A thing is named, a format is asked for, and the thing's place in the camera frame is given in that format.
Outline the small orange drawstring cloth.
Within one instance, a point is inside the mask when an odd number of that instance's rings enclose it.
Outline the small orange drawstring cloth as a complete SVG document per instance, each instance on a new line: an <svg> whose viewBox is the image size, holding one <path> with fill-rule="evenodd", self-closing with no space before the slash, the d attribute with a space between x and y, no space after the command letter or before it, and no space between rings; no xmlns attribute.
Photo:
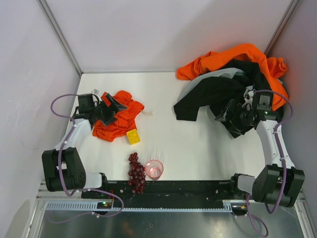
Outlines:
<svg viewBox="0 0 317 238"><path fill-rule="evenodd" d="M116 138L125 136L127 132L137 129L135 118L145 109L145 106L134 100L127 91L120 90L113 98L127 109L118 112L114 117L116 121L110 125L105 126L101 120L97 121L92 132L94 137L108 142L113 142Z"/></svg>

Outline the black cloth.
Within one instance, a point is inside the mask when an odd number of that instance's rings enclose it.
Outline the black cloth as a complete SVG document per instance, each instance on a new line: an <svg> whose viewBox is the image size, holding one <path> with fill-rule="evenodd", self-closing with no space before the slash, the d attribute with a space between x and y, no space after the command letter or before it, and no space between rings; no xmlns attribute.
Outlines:
<svg viewBox="0 0 317 238"><path fill-rule="evenodd" d="M236 138L275 118L269 90L258 63L233 59L218 71L196 77L173 109L177 120L196 121L199 109L208 106Z"/></svg>

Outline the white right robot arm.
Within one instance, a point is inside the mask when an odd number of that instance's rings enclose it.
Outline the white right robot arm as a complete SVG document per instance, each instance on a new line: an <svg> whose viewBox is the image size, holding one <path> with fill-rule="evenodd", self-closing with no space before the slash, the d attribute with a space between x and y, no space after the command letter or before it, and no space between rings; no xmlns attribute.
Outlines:
<svg viewBox="0 0 317 238"><path fill-rule="evenodd" d="M251 93L244 104L231 99L216 121L228 125L228 131L242 135L252 127L262 144L265 167L257 177L235 174L236 187L250 194L255 202L265 204L270 214L279 206L292 207L305 180L302 170L296 169L288 155L283 136L283 121L272 109L273 92L260 90Z"/></svg>

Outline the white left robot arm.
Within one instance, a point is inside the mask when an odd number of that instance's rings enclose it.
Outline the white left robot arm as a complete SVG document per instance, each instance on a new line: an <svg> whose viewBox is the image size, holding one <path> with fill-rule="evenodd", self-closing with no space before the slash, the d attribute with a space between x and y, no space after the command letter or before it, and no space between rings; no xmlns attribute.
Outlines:
<svg viewBox="0 0 317 238"><path fill-rule="evenodd" d="M86 137L92 134L97 122L109 126L117 121L116 115L127 110L110 94L102 99L96 93L77 95L78 106L71 125L61 141L51 150L42 153L45 183L50 192L64 191L71 196L77 190L101 188L106 176L85 171L78 150Z"/></svg>

